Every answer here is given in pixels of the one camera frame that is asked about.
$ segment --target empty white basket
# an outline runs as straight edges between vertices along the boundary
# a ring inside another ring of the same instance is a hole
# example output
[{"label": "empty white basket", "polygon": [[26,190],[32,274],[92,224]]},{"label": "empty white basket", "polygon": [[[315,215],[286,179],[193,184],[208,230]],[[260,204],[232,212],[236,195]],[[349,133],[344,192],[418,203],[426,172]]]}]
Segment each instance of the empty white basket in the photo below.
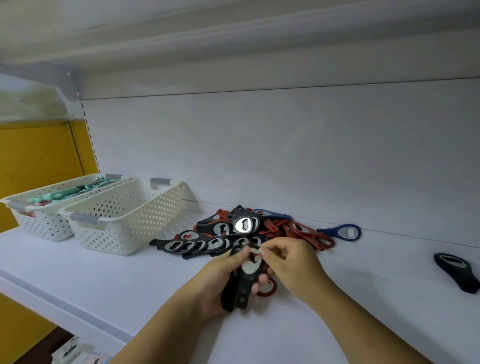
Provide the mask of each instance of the empty white basket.
[{"label": "empty white basket", "polygon": [[21,194],[14,194],[1,199],[0,202],[3,202],[12,210],[12,213],[17,219],[18,224],[27,233],[38,236],[39,238],[58,242],[73,235],[73,231],[68,223],[68,220],[59,214],[59,210],[61,208],[86,199],[116,185],[122,184],[130,179],[124,178],[119,182],[109,184],[105,187],[101,187],[90,192],[85,192],[84,194],[80,194],[78,196],[67,198],[65,200],[45,206],[31,205],[28,202],[28,198],[38,197],[50,192],[59,191],[82,184],[93,183],[98,177],[107,177],[114,180],[122,178],[122,176],[118,174],[89,174],[87,176],[73,178],[68,181],[51,184],[50,186],[22,192]]},{"label": "empty white basket", "polygon": [[183,208],[186,185],[162,178],[133,179],[60,211],[80,245],[128,255],[148,243]]}]

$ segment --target yellow panel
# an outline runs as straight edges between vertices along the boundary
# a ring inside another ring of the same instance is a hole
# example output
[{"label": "yellow panel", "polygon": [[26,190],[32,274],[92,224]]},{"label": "yellow panel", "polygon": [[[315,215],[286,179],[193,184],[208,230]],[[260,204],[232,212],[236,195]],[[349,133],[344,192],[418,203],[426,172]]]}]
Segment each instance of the yellow panel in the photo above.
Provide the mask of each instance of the yellow panel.
[{"label": "yellow panel", "polygon": [[[1,197],[84,175],[68,122],[2,124],[0,140]],[[15,226],[10,210],[0,204],[0,232]],[[54,328],[0,295],[0,364],[11,364]]]},{"label": "yellow panel", "polygon": [[14,363],[56,327],[2,294],[0,323],[0,364]]},{"label": "yellow panel", "polygon": [[98,166],[90,142],[90,132],[85,120],[73,120],[70,125],[85,174],[98,173]]}]

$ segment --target forearm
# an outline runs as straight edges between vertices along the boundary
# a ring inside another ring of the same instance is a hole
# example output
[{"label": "forearm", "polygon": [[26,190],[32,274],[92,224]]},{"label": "forearm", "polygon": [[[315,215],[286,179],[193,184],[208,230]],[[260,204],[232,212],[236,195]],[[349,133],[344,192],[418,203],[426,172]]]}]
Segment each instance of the forearm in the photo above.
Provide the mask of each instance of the forearm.
[{"label": "forearm", "polygon": [[110,363],[186,364],[201,330],[200,305],[187,290],[180,289]]},{"label": "forearm", "polygon": [[319,289],[310,306],[350,364],[431,364],[333,283]]}]

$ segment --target pile of bottle openers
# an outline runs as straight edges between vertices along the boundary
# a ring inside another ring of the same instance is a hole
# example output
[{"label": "pile of bottle openers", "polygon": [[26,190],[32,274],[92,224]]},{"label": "pile of bottle openers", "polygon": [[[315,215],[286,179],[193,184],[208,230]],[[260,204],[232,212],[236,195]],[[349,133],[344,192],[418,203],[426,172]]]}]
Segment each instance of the pile of bottle openers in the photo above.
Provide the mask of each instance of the pile of bottle openers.
[{"label": "pile of bottle openers", "polygon": [[[182,255],[183,259],[217,256],[230,249],[232,255],[248,245],[250,259],[231,274],[222,292],[224,309],[232,311],[234,307],[247,306],[252,285],[263,271],[264,263],[258,255],[260,245],[279,236],[303,239],[314,249],[323,251],[335,246],[332,237],[355,241],[360,238],[361,230],[352,224],[314,230],[293,221],[290,215],[238,205],[231,211],[219,209],[209,218],[198,221],[192,230],[183,231],[169,240],[153,239],[150,245],[166,253]],[[264,286],[257,295],[267,297],[275,293],[276,282],[272,278]]]}]

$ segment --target dark brown floor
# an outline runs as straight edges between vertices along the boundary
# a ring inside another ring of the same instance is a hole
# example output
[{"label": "dark brown floor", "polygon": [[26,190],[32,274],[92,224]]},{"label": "dark brown floor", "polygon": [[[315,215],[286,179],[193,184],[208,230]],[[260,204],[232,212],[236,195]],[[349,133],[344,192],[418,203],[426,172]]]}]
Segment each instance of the dark brown floor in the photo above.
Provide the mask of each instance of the dark brown floor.
[{"label": "dark brown floor", "polygon": [[73,335],[70,332],[62,328],[56,328],[14,364],[51,364],[52,353],[72,337]]}]

